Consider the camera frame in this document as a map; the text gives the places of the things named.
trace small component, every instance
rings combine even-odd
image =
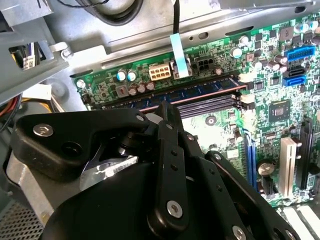
[[[315,44],[315,45],[320,45],[320,36],[319,35],[314,36],[312,38],[312,43]]]
[[[245,60],[247,62],[252,62],[255,59],[255,54],[254,53],[247,53],[245,55]]]
[[[217,123],[217,118],[215,116],[208,116],[205,119],[205,124],[208,126],[214,126]]]
[[[221,75],[223,72],[224,72],[223,69],[219,66],[216,66],[214,68],[214,73],[217,74],[218,76]]]
[[[116,79],[118,79],[118,81],[124,81],[127,78],[127,72],[126,70],[120,69],[118,71],[118,73],[116,74]]]
[[[243,45],[248,45],[249,41],[250,40],[246,35],[241,36],[239,39],[239,43],[241,43]]]
[[[285,28],[282,28],[279,32],[279,41],[287,41],[294,37],[294,27],[288,26]]]
[[[129,95],[130,96],[135,96],[135,95],[137,95],[137,93],[138,93],[138,90],[137,90],[137,87],[135,87],[135,86],[131,86],[131,87],[129,87]]]
[[[300,35],[300,34],[297,35],[297,36],[294,36],[294,37],[292,38],[292,44],[293,44],[293,45],[299,45],[299,44],[301,44],[301,35]]]
[[[76,81],[76,86],[80,89],[84,89],[86,87],[86,83],[82,79],[79,79],[78,81]]]
[[[274,77],[271,79],[271,85],[278,85],[280,82],[280,78],[277,76],[277,77]]]
[[[255,40],[256,40],[256,41],[262,40],[262,33],[256,34],[256,35],[255,35]]]
[[[149,75],[152,81],[167,79],[171,77],[169,63],[149,67]]]
[[[291,101],[277,101],[269,105],[269,122],[279,122],[290,118]]]
[[[256,42],[254,43],[254,48],[255,48],[255,49],[260,49],[260,48],[261,48],[261,41],[256,41]]]
[[[239,151],[238,149],[234,149],[234,150],[229,150],[226,152],[226,157],[228,159],[235,159],[239,157]]]
[[[254,70],[256,70],[257,72],[262,70],[262,63],[259,61],[254,61],[252,63],[252,66],[254,67]]]
[[[156,88],[156,84],[153,81],[149,81],[146,83],[146,89],[148,89],[149,91],[155,90]]]
[[[276,63],[275,61],[269,61],[267,64],[268,68],[272,71],[278,71],[280,68],[279,63]]]
[[[239,59],[242,56],[242,50],[238,47],[234,47],[230,51],[230,56],[235,59]]]
[[[129,96],[128,88],[126,85],[115,87],[115,91],[119,98],[124,98]]]
[[[294,26],[294,31],[298,34],[305,33],[309,30],[309,25],[306,23],[298,23]]]
[[[290,137],[281,138],[279,192],[288,198],[293,195],[297,144]]]
[[[269,176],[272,174],[276,169],[276,164],[269,160],[269,159],[263,159],[259,161],[259,163],[256,166],[258,174],[261,176]]]
[[[133,71],[133,70],[130,70],[128,72],[127,78],[128,78],[129,82],[133,82],[134,80],[137,79],[137,73],[135,71]]]
[[[146,90],[147,90],[147,85],[146,85],[146,83],[143,82],[143,81],[139,82],[139,85],[138,85],[137,90],[138,90],[138,92],[141,93],[141,94],[145,93]]]
[[[286,65],[288,62],[288,58],[286,56],[277,55],[273,58],[273,60],[279,64]]]
[[[276,30],[271,30],[269,36],[270,36],[271,39],[275,38],[277,36]]]
[[[305,34],[303,34],[303,42],[309,42],[312,38],[313,38],[314,34],[312,31],[310,32],[306,32]]]
[[[268,141],[270,141],[270,140],[273,140],[273,139],[275,139],[276,138],[276,133],[275,132],[272,132],[272,133],[268,133],[268,134],[266,134],[265,135],[265,139],[267,139]]]

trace capacitor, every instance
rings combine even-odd
[[[279,68],[280,73],[285,73],[288,70],[286,65],[281,65]]]
[[[315,45],[320,45],[320,36],[314,36],[311,41]]]
[[[128,81],[129,81],[129,82],[133,82],[134,80],[137,79],[137,73],[136,73],[135,71],[133,71],[133,70],[130,70],[130,71],[128,72],[127,78],[128,78]]]
[[[217,74],[217,75],[221,75],[223,72],[224,72],[224,71],[223,71],[222,68],[219,67],[219,66],[216,66],[216,67],[214,68],[214,73]]]
[[[259,61],[253,61],[252,66],[254,67],[254,70],[256,70],[256,71],[262,70],[262,63]]]
[[[149,91],[155,90],[156,88],[156,84],[154,81],[148,81],[146,84],[146,89],[148,89]]]
[[[309,25],[307,23],[298,23],[294,26],[294,31],[296,33],[305,33],[309,30]]]
[[[280,65],[278,63],[276,63],[275,61],[270,61],[267,64],[268,68],[270,68],[273,71],[278,71],[280,68]]]
[[[126,78],[127,78],[126,70],[120,69],[116,74],[116,79],[118,79],[118,81],[124,81],[126,80]]]
[[[273,60],[279,64],[282,64],[282,65],[286,65],[288,62],[288,58],[286,56],[282,56],[282,55],[275,56]]]
[[[239,39],[239,43],[243,44],[243,45],[248,45],[249,43],[249,38],[246,35],[243,35],[240,37]]]
[[[308,21],[307,24],[309,25],[309,28],[314,31],[319,26],[318,21]]]
[[[147,90],[146,83],[143,81],[139,82],[139,86],[138,86],[137,90],[139,93],[143,94]]]
[[[242,56],[242,50],[238,47],[234,47],[230,51],[230,56],[235,59],[239,59]]]

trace wire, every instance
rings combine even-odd
[[[8,118],[6,119],[5,123],[2,125],[2,127],[0,128],[0,133],[2,133],[10,124],[10,122],[12,121],[12,119],[15,117],[15,115],[17,114],[17,111],[19,110],[19,107],[21,105],[21,101],[22,101],[22,94],[20,94],[17,98],[16,98],[16,103],[15,106],[13,108],[13,110],[11,111],[10,115],[8,116]]]
[[[179,33],[180,24],[180,1],[175,0],[173,5],[173,34]]]

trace electrolytic capacitor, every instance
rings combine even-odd
[[[288,62],[288,58],[286,56],[282,56],[282,55],[275,56],[273,60],[279,64],[282,64],[282,65],[286,65]]]
[[[116,79],[118,79],[118,81],[124,81],[126,80],[126,78],[127,78],[126,70],[120,69],[116,74]]]
[[[230,56],[235,59],[239,59],[242,56],[242,50],[238,47],[234,47],[230,51]]]
[[[143,82],[143,81],[139,82],[139,86],[138,86],[137,90],[138,90],[138,92],[141,93],[141,94],[145,93],[146,90],[147,90],[147,85],[146,85],[146,83]]]
[[[267,64],[268,68],[270,68],[273,71],[278,71],[280,68],[280,65],[278,63],[276,63],[275,61],[270,61]]]
[[[252,66],[254,67],[254,70],[256,70],[256,71],[262,70],[262,63],[259,61],[253,61]]]

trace hole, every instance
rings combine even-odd
[[[222,187],[220,185],[217,185],[216,186],[216,189],[219,191],[219,192],[222,192]]]
[[[198,38],[200,39],[200,40],[205,40],[205,39],[207,39],[209,37],[209,33],[208,32],[202,32],[202,33],[200,33],[199,35],[198,35]]]
[[[242,34],[242,33],[251,31],[252,29],[254,29],[254,26],[248,26],[248,27],[244,27],[244,28],[241,28],[241,29],[238,29],[238,30],[235,30],[235,31],[227,32],[225,35],[226,36],[233,36],[233,35],[236,35],[236,34]]]
[[[294,13],[295,13],[295,14],[300,14],[300,13],[303,13],[305,10],[306,10],[306,7],[305,7],[305,6],[297,6],[297,7],[294,9]]]
[[[171,164],[170,167],[173,171],[178,171],[178,167],[176,165]]]
[[[65,142],[61,149],[65,155],[71,158],[79,157],[82,154],[81,146],[72,141]]]

